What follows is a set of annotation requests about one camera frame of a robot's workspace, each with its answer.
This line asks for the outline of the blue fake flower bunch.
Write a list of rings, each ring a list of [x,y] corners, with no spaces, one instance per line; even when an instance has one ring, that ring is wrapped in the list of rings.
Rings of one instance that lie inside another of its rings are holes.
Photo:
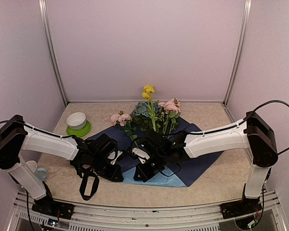
[[[155,113],[157,115],[157,125],[158,125],[158,132],[162,133],[162,115],[161,115],[161,107],[158,105],[158,102],[154,102],[155,104]],[[148,113],[148,104],[147,102],[139,102],[135,109],[132,111],[131,116],[133,118],[133,122],[141,131],[148,131],[153,130],[152,121],[150,115]]]

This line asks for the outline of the pale pink fake flower stem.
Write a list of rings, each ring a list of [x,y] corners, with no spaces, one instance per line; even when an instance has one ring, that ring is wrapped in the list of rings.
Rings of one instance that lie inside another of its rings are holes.
[[[177,98],[173,98],[167,102],[160,102],[158,105],[161,107],[162,133],[170,135],[179,126],[181,103]]]

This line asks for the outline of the yellow fake flower stem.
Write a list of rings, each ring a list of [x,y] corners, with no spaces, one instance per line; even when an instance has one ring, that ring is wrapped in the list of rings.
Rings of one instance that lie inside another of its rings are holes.
[[[155,89],[153,85],[145,85],[143,87],[142,98],[147,101],[148,104],[148,113],[150,115],[152,121],[152,127],[155,132],[158,132],[158,125],[157,125],[157,115],[155,113],[155,104],[152,99],[152,94],[155,93]]]

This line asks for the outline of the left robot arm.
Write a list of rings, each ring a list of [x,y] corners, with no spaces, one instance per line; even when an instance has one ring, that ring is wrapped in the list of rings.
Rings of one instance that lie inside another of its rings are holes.
[[[68,160],[82,182],[79,189],[83,200],[90,200],[99,185],[99,178],[122,182],[121,167],[116,163],[122,155],[118,143],[100,135],[83,140],[75,135],[61,136],[27,124],[21,115],[0,121],[0,169],[20,184],[47,214],[58,209],[47,184],[38,179],[21,157],[21,151],[34,151]]]

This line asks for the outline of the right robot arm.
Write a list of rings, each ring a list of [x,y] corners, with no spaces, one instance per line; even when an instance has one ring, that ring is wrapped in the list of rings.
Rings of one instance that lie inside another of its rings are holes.
[[[226,126],[229,119],[216,103],[183,103],[183,117],[201,129]],[[289,146],[289,111],[277,103],[258,111],[276,133],[277,148]],[[244,149],[224,150],[222,155],[189,187],[169,188],[135,185],[130,192],[135,207],[201,205],[238,199],[248,179],[251,155]],[[284,209],[289,208],[289,151],[279,157],[266,184],[275,190]]]

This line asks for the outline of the black printed ribbon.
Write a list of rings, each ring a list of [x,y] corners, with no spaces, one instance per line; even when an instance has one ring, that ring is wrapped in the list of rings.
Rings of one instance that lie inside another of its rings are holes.
[[[82,179],[80,188],[79,188],[79,192],[80,192],[82,199],[85,201],[89,201],[97,192],[97,189],[99,186],[99,178],[97,174],[94,173],[92,166],[87,165],[87,164],[82,164],[78,160],[70,161],[70,165],[72,165],[75,168],[77,175]],[[92,183],[90,194],[85,194],[89,177],[93,177],[94,181]]]

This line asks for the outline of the green plastic plate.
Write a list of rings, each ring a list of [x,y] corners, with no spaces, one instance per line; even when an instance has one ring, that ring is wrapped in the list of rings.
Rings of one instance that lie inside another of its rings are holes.
[[[90,130],[91,130],[91,124],[88,120],[86,121],[85,126],[79,130],[74,130],[74,129],[71,129],[70,127],[66,128],[66,132],[68,135],[75,135],[77,137],[83,137],[87,135],[90,132]]]

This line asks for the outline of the white ceramic bowl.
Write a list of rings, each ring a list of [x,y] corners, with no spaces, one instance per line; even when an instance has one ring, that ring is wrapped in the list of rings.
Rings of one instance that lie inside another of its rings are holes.
[[[66,123],[68,127],[73,130],[80,130],[82,129],[87,122],[86,115],[82,112],[75,112],[68,116],[66,119]]]

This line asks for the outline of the aluminium front frame rail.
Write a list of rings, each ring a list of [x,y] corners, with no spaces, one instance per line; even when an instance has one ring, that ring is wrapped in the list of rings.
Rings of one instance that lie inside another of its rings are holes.
[[[289,231],[281,203],[275,191],[264,193],[264,214],[253,231]],[[71,220],[59,218],[57,227],[48,225],[54,217],[30,210],[32,223],[36,230],[44,222],[46,227],[54,231],[218,231],[240,230],[235,219],[224,219],[221,203],[177,207],[132,208],[89,205],[74,203]],[[28,221],[26,210],[26,193],[19,192],[10,213],[7,231],[15,231],[21,219]]]

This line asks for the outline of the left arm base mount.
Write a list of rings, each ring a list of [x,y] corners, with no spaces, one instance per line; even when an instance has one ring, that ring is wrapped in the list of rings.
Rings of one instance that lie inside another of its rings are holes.
[[[58,201],[38,200],[34,202],[32,210],[52,217],[71,220],[74,205]]]

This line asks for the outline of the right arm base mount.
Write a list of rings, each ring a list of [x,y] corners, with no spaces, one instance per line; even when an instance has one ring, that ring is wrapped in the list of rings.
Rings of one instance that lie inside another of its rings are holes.
[[[259,199],[246,199],[227,202],[220,205],[223,219],[235,218],[258,211],[262,211],[263,204]]]

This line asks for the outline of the aluminium corner post left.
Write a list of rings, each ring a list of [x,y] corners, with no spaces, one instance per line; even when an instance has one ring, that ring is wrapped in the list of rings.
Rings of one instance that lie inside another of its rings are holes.
[[[55,82],[57,84],[62,103],[63,103],[64,107],[67,107],[67,105],[69,104],[69,100],[67,97],[66,90],[64,88],[63,80],[61,78],[58,62],[57,62],[56,55],[55,55],[55,49],[53,46],[53,40],[52,40],[52,35],[51,35],[50,22],[49,22],[49,18],[48,18],[46,0],[39,0],[38,3],[39,3],[39,11],[40,11],[40,16],[41,16],[41,20],[42,20],[43,30],[44,30],[44,34],[45,34],[45,38],[46,38],[48,53],[49,53],[52,68],[53,68]]]

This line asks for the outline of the aluminium corner post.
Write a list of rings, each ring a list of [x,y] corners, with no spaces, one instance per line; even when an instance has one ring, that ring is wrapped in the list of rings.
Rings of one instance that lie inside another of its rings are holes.
[[[52,68],[53,68],[55,82],[57,84],[62,103],[63,103],[64,107],[67,107],[67,105],[69,104],[69,100],[67,97],[66,90],[64,88],[63,80],[61,78],[58,62],[57,62],[56,55],[55,55],[55,49],[53,46],[53,40],[52,40],[52,35],[51,35],[50,22],[49,22],[49,18],[48,18],[46,0],[39,0],[38,3],[39,3],[39,11],[40,11],[40,16],[41,16],[41,20],[42,20],[43,30],[44,30],[44,34],[45,34],[45,38],[46,38],[48,53],[49,53]]]
[[[245,0],[244,1],[244,11],[243,11],[243,16],[242,16],[242,22],[241,22],[241,28],[240,28],[240,33],[239,33],[238,44],[237,44],[237,48],[236,48],[235,59],[234,59],[228,87],[226,90],[226,94],[225,94],[225,97],[223,100],[223,104],[225,107],[228,107],[228,105],[230,103],[231,95],[232,95],[234,87],[235,87],[235,82],[236,82],[236,78],[238,75],[239,66],[240,66],[242,55],[243,55],[246,35],[247,35],[247,31],[248,31],[251,6],[252,6],[252,0]]]

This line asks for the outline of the aluminium corner post right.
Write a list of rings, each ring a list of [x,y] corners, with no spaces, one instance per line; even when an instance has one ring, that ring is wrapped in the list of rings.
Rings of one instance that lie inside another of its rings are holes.
[[[223,100],[223,104],[225,107],[228,107],[228,105],[230,103],[231,95],[232,95],[234,87],[235,87],[235,82],[236,82],[236,78],[238,75],[239,66],[240,66],[242,55],[243,55],[246,35],[247,35],[247,31],[248,31],[251,6],[252,6],[252,0],[245,0],[244,1],[244,11],[243,11],[243,16],[242,16],[242,22],[241,22],[241,28],[240,28],[240,33],[239,33],[238,44],[237,44],[237,48],[236,48],[235,59],[234,59],[228,87],[226,90],[226,94],[225,94],[225,97]]]

